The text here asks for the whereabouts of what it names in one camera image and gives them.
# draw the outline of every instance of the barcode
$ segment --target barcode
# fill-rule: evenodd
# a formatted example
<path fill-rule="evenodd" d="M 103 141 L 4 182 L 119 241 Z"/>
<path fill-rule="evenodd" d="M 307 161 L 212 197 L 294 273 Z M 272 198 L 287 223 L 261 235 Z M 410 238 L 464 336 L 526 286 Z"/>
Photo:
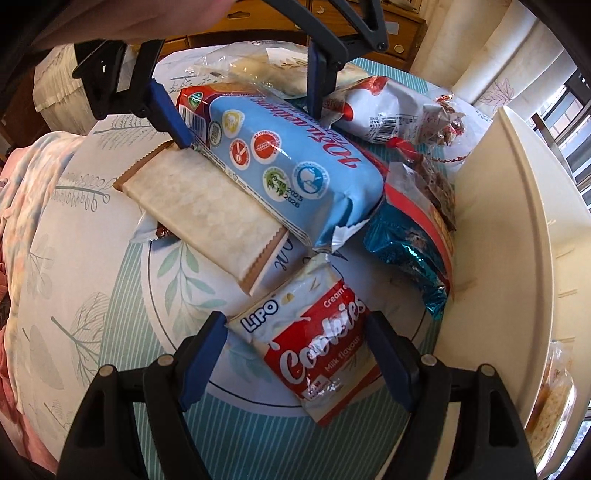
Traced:
<path fill-rule="evenodd" d="M 374 137 L 376 143 L 387 143 L 398 132 L 397 117 L 382 118 L 382 125 L 379 127 L 378 133 Z"/>
<path fill-rule="evenodd" d="M 195 134 L 195 136 L 205 142 L 207 135 L 207 123 L 202 116 L 195 115 L 184 105 L 178 106 L 178 111 L 183 117 L 183 121 L 189 127 L 189 129 Z"/>

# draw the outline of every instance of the lipo logo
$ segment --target lipo logo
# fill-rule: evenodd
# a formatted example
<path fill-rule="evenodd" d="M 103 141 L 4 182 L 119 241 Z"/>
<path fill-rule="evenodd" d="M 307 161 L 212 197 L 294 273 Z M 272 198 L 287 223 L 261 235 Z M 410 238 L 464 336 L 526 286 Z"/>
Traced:
<path fill-rule="evenodd" d="M 275 300 L 267 300 L 262 307 L 240 320 L 240 323 L 248 333 L 252 333 L 267 321 L 269 315 L 275 315 L 278 311 L 279 304 Z"/>

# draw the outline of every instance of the blue gripper pad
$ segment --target blue gripper pad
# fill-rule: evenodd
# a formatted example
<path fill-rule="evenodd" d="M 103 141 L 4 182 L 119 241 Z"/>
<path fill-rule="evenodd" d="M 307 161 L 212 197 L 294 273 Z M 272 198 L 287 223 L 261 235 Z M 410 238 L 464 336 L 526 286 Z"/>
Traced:
<path fill-rule="evenodd" d="M 185 338 L 174 354 L 180 392 L 178 404 L 182 411 L 201 400 L 227 337 L 226 316 L 212 312 L 199 333 Z"/>

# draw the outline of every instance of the snack in bag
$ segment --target snack in bag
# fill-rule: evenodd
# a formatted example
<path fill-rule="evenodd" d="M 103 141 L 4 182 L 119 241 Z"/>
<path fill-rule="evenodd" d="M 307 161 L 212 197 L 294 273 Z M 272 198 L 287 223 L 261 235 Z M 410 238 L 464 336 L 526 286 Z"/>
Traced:
<path fill-rule="evenodd" d="M 452 186 L 443 174 L 435 168 L 433 162 L 426 155 L 418 153 L 409 142 L 400 138 L 393 138 L 388 141 L 386 146 L 394 149 L 394 161 L 401 161 L 421 176 L 425 181 L 424 187 L 426 188 L 423 191 L 425 197 L 435 205 L 435 208 L 445 220 L 447 228 L 455 231 L 456 196 Z"/>
<path fill-rule="evenodd" d="M 114 188 L 252 294 L 287 230 L 205 156 L 171 143 L 137 161 Z"/>
<path fill-rule="evenodd" d="M 569 373 L 572 364 L 570 353 L 567 343 L 550 343 L 544 378 L 525 426 L 525 437 L 538 474 L 546 467 L 560 443 L 577 398 L 573 377 Z"/>
<path fill-rule="evenodd" d="M 308 89 L 308 49 L 281 41 L 246 41 L 214 50 L 196 68 L 207 68 L 262 86 L 283 99 L 305 97 Z M 368 76 L 353 63 L 337 74 L 337 86 L 350 85 Z"/>
<path fill-rule="evenodd" d="M 328 255 L 318 254 L 228 328 L 256 349 L 325 426 L 379 375 L 363 337 L 367 312 Z"/>
<path fill-rule="evenodd" d="M 385 199 L 369 221 L 363 244 L 407 273 L 433 319 L 441 320 L 453 285 L 453 244 L 443 218 L 424 194 L 427 188 L 418 173 L 391 162 Z"/>
<path fill-rule="evenodd" d="M 323 103 L 322 124 L 384 144 L 398 137 L 415 145 L 436 144 L 443 130 L 463 113 L 441 105 L 388 77 L 373 76 L 331 93 Z"/>
<path fill-rule="evenodd" d="M 305 245 L 335 251 L 382 196 L 377 168 L 342 135 L 251 85 L 181 90 L 198 149 Z"/>

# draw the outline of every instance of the curtain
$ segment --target curtain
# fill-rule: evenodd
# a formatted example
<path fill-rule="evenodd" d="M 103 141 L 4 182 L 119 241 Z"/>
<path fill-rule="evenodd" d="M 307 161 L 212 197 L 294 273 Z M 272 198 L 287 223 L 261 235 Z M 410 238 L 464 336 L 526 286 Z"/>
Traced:
<path fill-rule="evenodd" d="M 428 30 L 411 73 L 492 116 L 528 119 L 574 73 L 554 34 L 518 0 L 423 0 Z"/>

